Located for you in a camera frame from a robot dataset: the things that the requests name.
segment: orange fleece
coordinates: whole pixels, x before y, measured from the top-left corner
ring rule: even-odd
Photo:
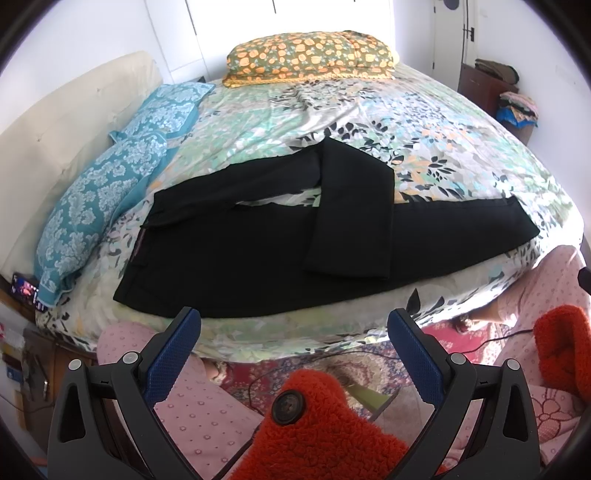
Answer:
[[[591,402],[591,325],[585,312],[556,307],[536,320],[534,337],[546,384]]]
[[[304,414],[282,427],[268,413],[232,480],[384,480],[408,450],[351,410],[328,374],[298,370],[285,390],[302,393]]]

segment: carpet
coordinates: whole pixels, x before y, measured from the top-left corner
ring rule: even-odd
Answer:
[[[440,322],[424,329],[433,335],[448,352],[466,352],[476,349],[484,341],[504,334],[505,327],[488,324],[481,330],[459,334],[450,322]],[[490,342],[466,357],[472,363],[491,364],[498,356],[503,342]],[[364,345],[351,351],[295,356],[257,364],[221,365],[222,374],[217,383],[230,395],[250,408],[265,413],[277,392],[290,374],[299,368],[313,368],[336,377],[343,385],[351,381],[377,392],[393,395],[401,387],[411,384],[402,362],[390,342]],[[348,395],[349,405],[364,417],[368,410]]]

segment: blue patterned pillow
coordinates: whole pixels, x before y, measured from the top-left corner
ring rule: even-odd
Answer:
[[[211,83],[185,82],[161,85],[150,94],[122,132],[112,131],[116,142],[155,130],[166,138],[186,135],[199,117],[199,103],[213,90]]]
[[[74,274],[117,217],[138,203],[151,178],[166,167],[167,142],[162,132],[116,143],[66,190],[54,207],[35,255],[39,301],[57,304],[74,286]]]

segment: bed mattress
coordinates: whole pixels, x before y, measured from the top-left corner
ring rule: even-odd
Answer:
[[[230,164],[289,154],[327,135],[387,163],[396,175],[396,202],[514,195],[540,234],[481,264],[396,290],[265,317],[204,319],[196,346],[200,355],[256,362],[377,342],[387,338],[385,323],[394,308],[406,307],[421,326],[448,319],[494,299],[555,246],[580,245],[579,212],[534,155],[467,99],[405,65],[397,66],[393,80],[238,89],[217,83],[200,105],[192,131],[169,143],[178,150],[145,199],[113,224],[76,288],[55,309],[39,314],[38,325],[88,351],[111,323],[131,320],[164,330],[170,319],[113,301],[154,193]],[[311,189],[264,202],[313,205],[321,195],[320,189]],[[428,251],[408,255],[437,261],[446,254],[437,242],[445,234],[433,231]]]

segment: white headboard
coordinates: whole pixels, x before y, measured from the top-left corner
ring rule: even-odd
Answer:
[[[14,272],[33,273],[56,202],[112,145],[108,132],[123,128],[160,84],[150,55],[132,53],[55,90],[0,135],[0,274],[8,281]]]

